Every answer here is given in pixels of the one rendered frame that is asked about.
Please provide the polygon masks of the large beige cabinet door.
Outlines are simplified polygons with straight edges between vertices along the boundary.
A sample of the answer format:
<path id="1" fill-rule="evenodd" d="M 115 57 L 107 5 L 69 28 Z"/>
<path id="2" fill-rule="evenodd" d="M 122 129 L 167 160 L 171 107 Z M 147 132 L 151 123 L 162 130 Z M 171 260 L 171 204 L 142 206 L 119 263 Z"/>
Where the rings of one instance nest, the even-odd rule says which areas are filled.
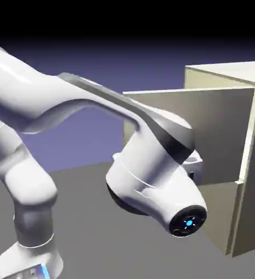
<path id="1" fill-rule="evenodd" d="M 175 113 L 192 126 L 203 159 L 202 185 L 238 180 L 253 87 L 146 90 L 124 95 Z"/>

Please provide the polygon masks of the small beige cabinet door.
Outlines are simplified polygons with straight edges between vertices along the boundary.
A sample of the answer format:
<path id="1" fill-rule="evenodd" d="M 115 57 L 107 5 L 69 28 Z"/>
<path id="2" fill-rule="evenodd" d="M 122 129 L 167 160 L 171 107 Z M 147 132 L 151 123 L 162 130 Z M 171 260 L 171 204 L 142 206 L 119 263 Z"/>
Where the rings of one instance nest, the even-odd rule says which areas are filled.
<path id="1" fill-rule="evenodd" d="M 243 181 L 208 184 L 199 187 L 208 217 L 203 230 L 224 255 L 231 254 Z"/>

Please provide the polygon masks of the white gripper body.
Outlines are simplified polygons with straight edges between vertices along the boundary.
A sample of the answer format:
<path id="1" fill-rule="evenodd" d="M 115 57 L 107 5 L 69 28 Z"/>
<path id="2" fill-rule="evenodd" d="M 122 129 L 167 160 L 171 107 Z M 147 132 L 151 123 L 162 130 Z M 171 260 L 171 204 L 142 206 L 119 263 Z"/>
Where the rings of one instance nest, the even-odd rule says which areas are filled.
<path id="1" fill-rule="evenodd" d="M 198 151 L 194 151 L 182 164 L 183 168 L 187 171 L 188 176 L 193 181 L 201 181 L 203 159 Z"/>

